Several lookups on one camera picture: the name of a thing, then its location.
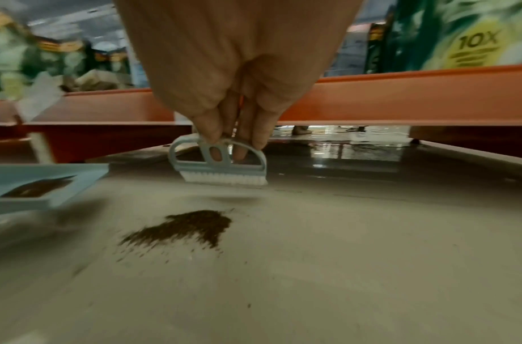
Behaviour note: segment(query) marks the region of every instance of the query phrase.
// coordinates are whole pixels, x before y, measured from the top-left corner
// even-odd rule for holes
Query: brush handle
[[[244,168],[251,171],[265,171],[266,170],[266,157],[265,155],[260,151],[253,148],[253,146],[237,141],[232,138],[222,138],[219,140],[216,144],[210,144],[207,143],[202,139],[202,137],[199,134],[189,134],[189,135],[183,135],[178,137],[172,144],[170,145],[170,149],[168,152],[168,160],[170,160],[170,163],[175,168],[181,167],[181,166],[191,166],[191,164],[199,164],[199,162],[187,162],[183,160],[178,160],[176,156],[176,148],[183,144],[183,143],[197,143],[198,147],[200,148],[200,152],[202,153],[202,157],[204,158],[204,161],[214,166],[217,169],[223,169],[222,172],[232,172],[235,171],[238,168]],[[230,154],[228,153],[228,145],[238,145],[241,147],[246,148],[249,151],[252,151],[257,157],[259,158],[259,161],[261,162],[260,165],[245,165],[245,164],[233,164]],[[221,161],[216,161],[214,158],[211,157],[210,148],[215,147],[219,150],[221,153]]]

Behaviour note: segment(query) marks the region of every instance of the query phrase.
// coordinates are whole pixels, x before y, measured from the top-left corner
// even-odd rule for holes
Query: person's foot
[[[311,133],[312,131],[308,130],[307,125],[295,125],[293,127],[293,131],[291,132],[291,135],[308,135]]]

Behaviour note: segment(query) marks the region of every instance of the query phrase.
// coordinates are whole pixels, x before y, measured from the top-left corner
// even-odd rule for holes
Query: finger
[[[219,103],[219,114],[223,121],[223,134],[231,137],[238,118],[240,94],[233,90],[227,91],[227,96]]]
[[[208,110],[205,113],[190,117],[198,133],[209,143],[215,143],[223,134],[223,122],[219,109]]]
[[[255,149],[263,149],[274,132],[274,127],[281,116],[279,112],[266,111],[259,108],[253,121],[251,145]]]
[[[236,139],[250,142],[251,134],[253,130],[253,122],[257,113],[257,103],[249,98],[244,98],[244,104],[238,117],[238,128],[236,129]],[[244,147],[234,146],[232,148],[232,157],[234,160],[243,160],[248,153],[248,150]]]

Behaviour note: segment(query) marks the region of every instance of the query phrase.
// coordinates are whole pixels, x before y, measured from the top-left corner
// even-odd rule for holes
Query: brush bristles
[[[187,182],[229,185],[266,185],[265,176],[233,175],[230,173],[180,172]]]

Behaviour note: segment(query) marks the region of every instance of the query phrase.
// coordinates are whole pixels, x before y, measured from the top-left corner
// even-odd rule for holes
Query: shelf
[[[279,122],[522,126],[522,65],[320,79]],[[149,89],[68,94],[28,125],[180,124]]]

